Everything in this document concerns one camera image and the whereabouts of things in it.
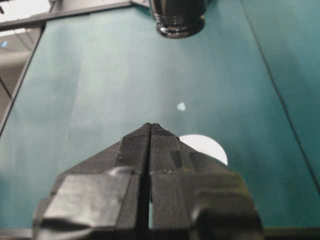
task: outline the teal surface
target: teal surface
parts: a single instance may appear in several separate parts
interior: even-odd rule
[[[244,5],[320,183],[320,1],[245,0]]]
[[[145,122],[218,141],[265,227],[319,227],[319,194],[238,0],[212,2],[204,30],[180,40],[135,7],[49,22],[0,138],[0,227],[30,227],[58,173]]]

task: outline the white disc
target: white disc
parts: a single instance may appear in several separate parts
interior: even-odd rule
[[[187,144],[194,150],[211,156],[225,165],[228,165],[228,159],[225,150],[212,138],[198,134],[184,135],[180,136],[179,138],[181,142]]]

